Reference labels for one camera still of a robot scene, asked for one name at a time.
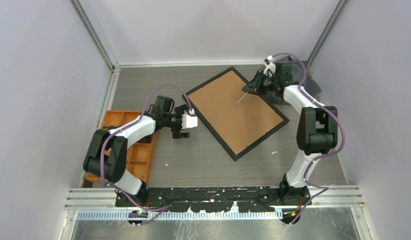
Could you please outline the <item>black picture frame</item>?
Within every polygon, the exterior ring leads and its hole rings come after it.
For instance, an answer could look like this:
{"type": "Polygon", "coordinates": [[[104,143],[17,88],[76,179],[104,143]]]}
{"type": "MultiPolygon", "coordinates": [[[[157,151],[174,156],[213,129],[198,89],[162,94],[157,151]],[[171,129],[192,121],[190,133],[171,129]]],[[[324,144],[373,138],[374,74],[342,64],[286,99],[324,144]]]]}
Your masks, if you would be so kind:
{"type": "Polygon", "coordinates": [[[231,66],[186,92],[198,118],[235,162],[289,123],[259,95],[248,94],[236,105],[247,83],[231,66]]]}

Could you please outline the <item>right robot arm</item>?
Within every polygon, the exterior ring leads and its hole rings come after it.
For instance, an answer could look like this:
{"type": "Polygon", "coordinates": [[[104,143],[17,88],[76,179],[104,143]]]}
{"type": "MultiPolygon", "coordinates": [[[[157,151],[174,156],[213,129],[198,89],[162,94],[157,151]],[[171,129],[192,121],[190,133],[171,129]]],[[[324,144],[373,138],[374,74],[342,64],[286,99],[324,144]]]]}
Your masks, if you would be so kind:
{"type": "Polygon", "coordinates": [[[320,158],[338,144],[338,110],[325,106],[293,81],[292,63],[265,61],[264,68],[242,88],[246,94],[264,96],[273,92],[299,114],[296,132],[298,153],[279,184],[279,200],[292,205],[307,194],[310,175],[320,158]]]}

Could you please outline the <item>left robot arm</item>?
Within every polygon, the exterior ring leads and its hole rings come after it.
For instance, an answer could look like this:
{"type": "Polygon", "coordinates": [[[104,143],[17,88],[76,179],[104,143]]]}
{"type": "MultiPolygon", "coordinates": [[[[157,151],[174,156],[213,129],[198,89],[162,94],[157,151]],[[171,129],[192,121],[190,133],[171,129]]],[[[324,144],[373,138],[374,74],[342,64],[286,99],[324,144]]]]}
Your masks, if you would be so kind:
{"type": "Polygon", "coordinates": [[[128,193],[127,200],[133,206],[143,206],[147,194],[141,189],[146,183],[127,170],[127,150],[163,128],[169,128],[174,139],[188,138],[190,134],[184,130],[197,127],[198,118],[190,100],[187,97],[184,100],[184,105],[175,107],[172,98],[159,95],[155,103],[131,122],[111,130],[96,130],[83,162],[83,170],[128,193]]]}

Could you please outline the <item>orange wooden divided tray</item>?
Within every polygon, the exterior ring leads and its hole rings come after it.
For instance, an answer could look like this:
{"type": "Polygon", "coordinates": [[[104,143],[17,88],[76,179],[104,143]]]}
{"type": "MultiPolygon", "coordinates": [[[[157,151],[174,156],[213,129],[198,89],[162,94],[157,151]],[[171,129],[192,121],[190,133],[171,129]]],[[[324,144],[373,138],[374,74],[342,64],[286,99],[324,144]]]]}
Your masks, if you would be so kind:
{"type": "Polygon", "coordinates": [[[148,183],[156,144],[156,121],[139,111],[107,111],[83,162],[87,179],[116,183],[130,173],[148,183]]]}

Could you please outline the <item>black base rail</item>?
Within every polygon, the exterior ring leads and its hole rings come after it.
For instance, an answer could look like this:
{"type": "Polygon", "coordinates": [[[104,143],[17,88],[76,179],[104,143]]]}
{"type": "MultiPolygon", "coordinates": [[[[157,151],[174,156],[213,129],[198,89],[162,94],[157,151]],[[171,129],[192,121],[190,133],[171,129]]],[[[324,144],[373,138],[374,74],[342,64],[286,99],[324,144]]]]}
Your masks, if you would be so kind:
{"type": "Polygon", "coordinates": [[[171,213],[221,213],[238,209],[240,213],[272,212],[279,206],[302,207],[311,198],[307,187],[279,189],[273,186],[233,187],[148,187],[138,194],[117,193],[117,207],[160,209],[171,213]]]}

